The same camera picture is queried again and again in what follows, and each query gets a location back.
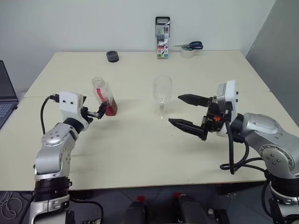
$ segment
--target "tape roll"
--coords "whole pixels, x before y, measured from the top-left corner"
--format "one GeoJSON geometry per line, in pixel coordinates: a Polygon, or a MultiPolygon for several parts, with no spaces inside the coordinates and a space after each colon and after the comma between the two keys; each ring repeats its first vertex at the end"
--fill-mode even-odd
{"type": "Polygon", "coordinates": [[[192,58],[194,56],[195,50],[188,47],[181,47],[181,57],[183,58],[192,58]]]}
{"type": "Polygon", "coordinates": [[[117,62],[119,60],[118,54],[115,50],[108,51],[106,56],[109,62],[117,62]]]}

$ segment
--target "laptop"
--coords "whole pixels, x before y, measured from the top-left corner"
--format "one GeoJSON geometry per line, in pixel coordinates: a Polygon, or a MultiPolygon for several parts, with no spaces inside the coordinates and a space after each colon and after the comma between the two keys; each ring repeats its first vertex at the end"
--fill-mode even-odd
{"type": "Polygon", "coordinates": [[[0,60],[0,128],[13,110],[17,109],[18,98],[9,79],[4,62],[0,60]]]}

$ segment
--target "glass stem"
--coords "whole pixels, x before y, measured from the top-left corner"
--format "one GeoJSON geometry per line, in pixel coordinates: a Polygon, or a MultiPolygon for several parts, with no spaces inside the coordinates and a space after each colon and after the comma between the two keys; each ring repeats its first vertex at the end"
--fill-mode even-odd
{"type": "Polygon", "coordinates": [[[164,118],[164,103],[160,103],[160,117],[164,118]]]}

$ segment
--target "laptop keyboard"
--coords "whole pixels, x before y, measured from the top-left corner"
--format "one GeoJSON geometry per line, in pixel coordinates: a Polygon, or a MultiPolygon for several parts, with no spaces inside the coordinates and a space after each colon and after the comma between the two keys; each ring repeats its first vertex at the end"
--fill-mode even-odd
{"type": "Polygon", "coordinates": [[[0,104],[0,118],[5,117],[13,104],[0,104]]]}

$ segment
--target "scissors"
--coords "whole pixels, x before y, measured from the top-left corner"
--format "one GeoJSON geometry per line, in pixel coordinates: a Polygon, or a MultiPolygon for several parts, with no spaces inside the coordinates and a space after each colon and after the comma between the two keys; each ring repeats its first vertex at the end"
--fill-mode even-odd
{"type": "Polygon", "coordinates": [[[188,47],[188,48],[191,48],[193,50],[202,50],[204,46],[202,45],[201,41],[193,41],[189,44],[176,45],[174,47],[188,47]]]}

